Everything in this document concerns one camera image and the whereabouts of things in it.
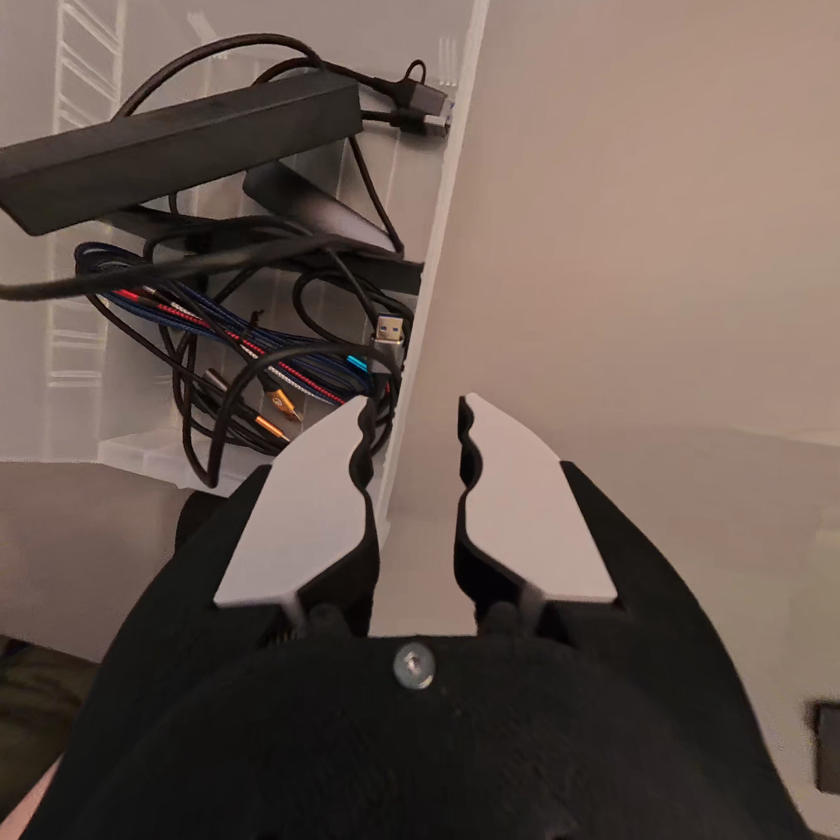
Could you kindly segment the person's leg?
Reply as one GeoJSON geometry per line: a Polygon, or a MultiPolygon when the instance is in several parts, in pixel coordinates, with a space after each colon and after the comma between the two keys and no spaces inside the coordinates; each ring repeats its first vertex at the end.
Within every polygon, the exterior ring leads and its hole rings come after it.
{"type": "Polygon", "coordinates": [[[98,668],[84,658],[2,636],[2,817],[63,753],[98,668]]]}

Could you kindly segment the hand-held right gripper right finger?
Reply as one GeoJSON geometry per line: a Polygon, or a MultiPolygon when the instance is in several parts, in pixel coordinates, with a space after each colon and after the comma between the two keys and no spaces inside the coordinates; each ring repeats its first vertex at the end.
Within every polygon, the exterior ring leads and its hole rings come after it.
{"type": "Polygon", "coordinates": [[[484,397],[458,403],[455,578],[481,628],[498,605],[526,634],[550,628],[547,610],[618,606],[618,592],[561,457],[484,397]]]}

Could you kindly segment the black multi-port usb hub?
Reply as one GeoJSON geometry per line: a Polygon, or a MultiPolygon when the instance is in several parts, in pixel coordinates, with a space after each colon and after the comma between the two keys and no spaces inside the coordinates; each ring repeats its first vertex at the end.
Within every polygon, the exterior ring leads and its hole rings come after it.
{"type": "Polygon", "coordinates": [[[312,72],[3,148],[1,207],[46,235],[361,130],[358,83],[312,72]]]}

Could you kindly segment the grey slim usb hub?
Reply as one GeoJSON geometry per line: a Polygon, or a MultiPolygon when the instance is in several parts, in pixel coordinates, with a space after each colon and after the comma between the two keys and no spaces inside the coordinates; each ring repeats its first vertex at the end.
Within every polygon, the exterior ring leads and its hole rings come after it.
{"type": "Polygon", "coordinates": [[[314,234],[335,235],[400,255],[384,229],[279,161],[247,170],[247,197],[270,214],[314,234]]]}

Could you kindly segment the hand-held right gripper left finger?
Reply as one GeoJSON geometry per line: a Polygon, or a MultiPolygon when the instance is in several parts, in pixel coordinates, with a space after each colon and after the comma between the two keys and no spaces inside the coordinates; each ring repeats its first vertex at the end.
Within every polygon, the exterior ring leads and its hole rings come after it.
{"type": "Polygon", "coordinates": [[[275,459],[218,585],[219,608],[279,607],[302,627],[330,605],[370,631],[380,547],[368,486],[375,407],[356,396],[275,459]]]}

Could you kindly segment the clear plastic bin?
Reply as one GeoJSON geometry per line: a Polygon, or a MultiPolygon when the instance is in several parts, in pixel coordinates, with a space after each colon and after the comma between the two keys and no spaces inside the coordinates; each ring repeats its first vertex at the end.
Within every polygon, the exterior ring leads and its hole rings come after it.
{"type": "MultiPolygon", "coordinates": [[[[2,2],[2,148],[100,123],[160,67],[195,47],[249,33],[299,39],[325,60],[395,80],[412,60],[454,101],[447,138],[389,125],[358,142],[375,189],[421,279],[394,297],[421,309],[425,331],[489,2],[2,2]]],[[[293,57],[253,46],[202,60],[139,109],[242,88],[293,57]]],[[[351,149],[341,142],[297,154],[287,166],[382,225],[351,149]]],[[[88,240],[141,252],[143,238],[109,224],[30,237],[2,211],[2,285],[72,274],[88,240]]],[[[227,301],[260,324],[308,334],[291,305],[295,275],[264,270],[227,301]]],[[[163,362],[118,331],[84,298],[2,301],[2,463],[113,467],[198,489],[183,454],[172,379],[163,362]]]]}

